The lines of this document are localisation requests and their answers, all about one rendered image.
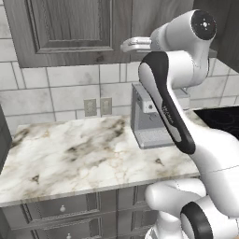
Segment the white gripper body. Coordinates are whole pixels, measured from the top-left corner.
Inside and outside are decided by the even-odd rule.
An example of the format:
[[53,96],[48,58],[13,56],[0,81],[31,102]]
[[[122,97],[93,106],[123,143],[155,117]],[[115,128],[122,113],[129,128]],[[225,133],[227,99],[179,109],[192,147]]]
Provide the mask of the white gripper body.
[[132,37],[125,40],[121,45],[120,49],[123,52],[151,52],[151,39],[149,37]]

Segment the grey wooden cabinet door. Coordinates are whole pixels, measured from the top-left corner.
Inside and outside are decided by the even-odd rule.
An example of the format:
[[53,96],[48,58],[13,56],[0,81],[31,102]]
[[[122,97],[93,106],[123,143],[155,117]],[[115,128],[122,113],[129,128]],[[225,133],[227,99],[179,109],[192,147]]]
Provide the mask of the grey wooden cabinet door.
[[133,0],[132,36],[150,36],[158,27],[192,10],[194,0]]
[[132,0],[3,0],[21,68],[127,63]]

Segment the dark grey tall cabinet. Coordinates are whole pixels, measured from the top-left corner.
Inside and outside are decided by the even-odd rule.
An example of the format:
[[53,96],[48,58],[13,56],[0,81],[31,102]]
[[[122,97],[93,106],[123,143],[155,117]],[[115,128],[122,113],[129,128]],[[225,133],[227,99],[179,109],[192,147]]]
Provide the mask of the dark grey tall cabinet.
[[11,147],[11,143],[12,137],[7,126],[7,121],[3,109],[0,106],[0,173],[3,170],[5,161],[7,159],[7,154]]

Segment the grey coffee machine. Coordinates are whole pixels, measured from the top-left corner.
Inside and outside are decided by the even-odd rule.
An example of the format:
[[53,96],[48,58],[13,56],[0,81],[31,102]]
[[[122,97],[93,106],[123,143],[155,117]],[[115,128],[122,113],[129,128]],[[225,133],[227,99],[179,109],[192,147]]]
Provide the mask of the grey coffee machine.
[[148,92],[140,82],[132,84],[131,128],[141,149],[174,144]]

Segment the black hob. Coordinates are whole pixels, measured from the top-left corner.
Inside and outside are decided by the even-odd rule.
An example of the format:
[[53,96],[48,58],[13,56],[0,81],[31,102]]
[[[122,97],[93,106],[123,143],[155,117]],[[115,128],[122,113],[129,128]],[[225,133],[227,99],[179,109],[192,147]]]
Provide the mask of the black hob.
[[200,109],[194,113],[210,128],[232,134],[239,140],[239,106]]

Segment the grey drawer front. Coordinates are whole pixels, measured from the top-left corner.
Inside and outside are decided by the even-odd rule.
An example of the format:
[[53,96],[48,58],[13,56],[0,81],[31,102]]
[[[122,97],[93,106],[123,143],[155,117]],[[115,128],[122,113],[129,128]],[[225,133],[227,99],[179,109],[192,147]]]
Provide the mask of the grey drawer front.
[[118,190],[118,209],[125,210],[146,206],[145,190],[147,185],[133,186]]
[[116,213],[85,218],[71,218],[55,223],[14,230],[16,239],[109,239],[117,234]]
[[130,236],[144,236],[148,229],[154,225],[158,212],[148,207],[126,209],[118,212],[117,236],[119,239]]
[[[19,229],[47,220],[114,212],[116,210],[116,200],[117,193],[114,190],[107,190],[7,206],[3,208],[3,212],[9,226],[12,229]],[[65,212],[60,211],[62,205],[66,209]]]

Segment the grey wall socket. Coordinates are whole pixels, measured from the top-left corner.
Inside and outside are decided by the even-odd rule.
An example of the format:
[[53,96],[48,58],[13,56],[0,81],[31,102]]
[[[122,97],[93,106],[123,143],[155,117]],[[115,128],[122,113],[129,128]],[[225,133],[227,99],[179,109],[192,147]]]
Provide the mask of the grey wall socket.
[[84,112],[86,117],[92,117],[97,115],[95,99],[89,99],[84,101]]
[[111,115],[112,114],[112,99],[102,98],[100,101],[101,115]]

